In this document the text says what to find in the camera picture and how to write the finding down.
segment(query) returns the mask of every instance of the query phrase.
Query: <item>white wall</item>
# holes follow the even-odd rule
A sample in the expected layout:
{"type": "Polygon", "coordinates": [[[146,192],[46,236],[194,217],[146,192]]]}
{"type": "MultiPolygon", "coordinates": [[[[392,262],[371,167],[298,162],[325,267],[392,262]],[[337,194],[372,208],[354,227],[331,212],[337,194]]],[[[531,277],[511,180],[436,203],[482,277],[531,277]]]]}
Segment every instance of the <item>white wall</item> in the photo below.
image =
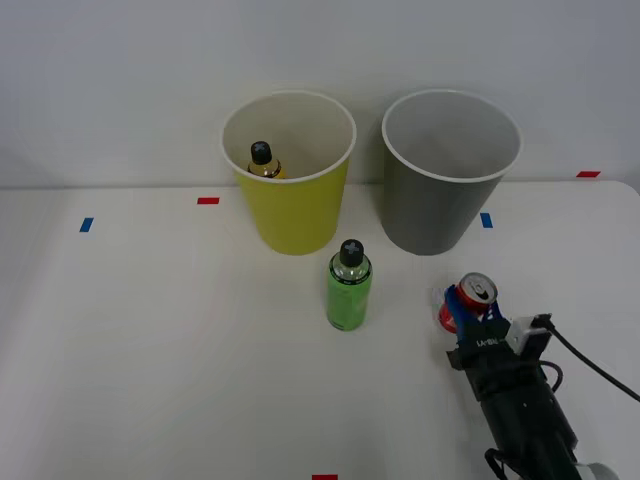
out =
{"type": "Polygon", "coordinates": [[[399,95],[505,107],[512,176],[640,186],[637,0],[0,0],[0,186],[207,185],[237,104],[282,87],[351,109],[352,181],[381,175],[399,95]]]}

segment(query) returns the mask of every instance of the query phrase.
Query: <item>red can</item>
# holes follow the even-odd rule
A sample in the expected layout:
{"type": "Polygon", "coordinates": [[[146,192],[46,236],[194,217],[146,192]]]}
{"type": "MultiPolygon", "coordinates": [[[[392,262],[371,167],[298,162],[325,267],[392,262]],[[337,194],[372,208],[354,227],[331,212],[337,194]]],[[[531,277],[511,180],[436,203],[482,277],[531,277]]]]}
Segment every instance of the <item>red can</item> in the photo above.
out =
{"type": "MultiPolygon", "coordinates": [[[[498,288],[493,283],[493,280],[486,275],[472,272],[462,277],[460,283],[456,285],[456,295],[462,305],[476,315],[481,316],[488,310],[489,305],[498,298],[498,288]]],[[[456,333],[456,322],[447,307],[446,300],[440,307],[438,319],[445,330],[456,333]]]]}

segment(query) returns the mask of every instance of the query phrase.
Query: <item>white table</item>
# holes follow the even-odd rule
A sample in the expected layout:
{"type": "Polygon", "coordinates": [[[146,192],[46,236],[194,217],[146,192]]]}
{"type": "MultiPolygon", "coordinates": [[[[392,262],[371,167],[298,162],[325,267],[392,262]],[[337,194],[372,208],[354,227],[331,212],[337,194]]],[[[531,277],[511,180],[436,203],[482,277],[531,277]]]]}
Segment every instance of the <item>white table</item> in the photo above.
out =
{"type": "MultiPolygon", "coordinates": [[[[494,228],[478,218],[436,257],[387,239],[380,193],[347,187],[331,243],[288,257],[235,188],[0,192],[0,478],[492,479],[488,427],[432,317],[432,289],[468,271],[495,280],[505,315],[553,312],[640,388],[630,187],[503,183],[483,208],[494,228]],[[365,324],[343,333],[324,283],[348,237],[375,277],[365,324]]],[[[545,358],[565,370],[579,459],[635,478],[640,406],[557,341],[545,358]]]]}

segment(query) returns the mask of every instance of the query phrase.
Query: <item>bottle in yellow cup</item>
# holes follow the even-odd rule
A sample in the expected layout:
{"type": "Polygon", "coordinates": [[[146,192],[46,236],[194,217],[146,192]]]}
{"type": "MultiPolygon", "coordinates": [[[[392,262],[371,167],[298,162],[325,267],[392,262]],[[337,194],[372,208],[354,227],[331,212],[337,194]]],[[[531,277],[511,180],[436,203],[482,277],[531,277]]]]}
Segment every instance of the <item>bottle in yellow cup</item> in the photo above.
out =
{"type": "Polygon", "coordinates": [[[287,178],[280,160],[271,155],[271,147],[267,142],[251,145],[251,162],[247,170],[258,177],[287,178]]]}

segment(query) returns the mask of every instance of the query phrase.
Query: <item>gray cup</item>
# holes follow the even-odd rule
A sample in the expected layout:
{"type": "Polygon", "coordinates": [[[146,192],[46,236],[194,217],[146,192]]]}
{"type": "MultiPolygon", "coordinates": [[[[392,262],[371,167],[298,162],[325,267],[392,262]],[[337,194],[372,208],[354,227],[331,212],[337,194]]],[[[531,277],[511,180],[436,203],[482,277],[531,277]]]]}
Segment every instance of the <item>gray cup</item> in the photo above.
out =
{"type": "Polygon", "coordinates": [[[425,90],[384,115],[382,226],[416,255],[451,249],[513,166],[514,122],[489,102],[454,90],[425,90]]]}

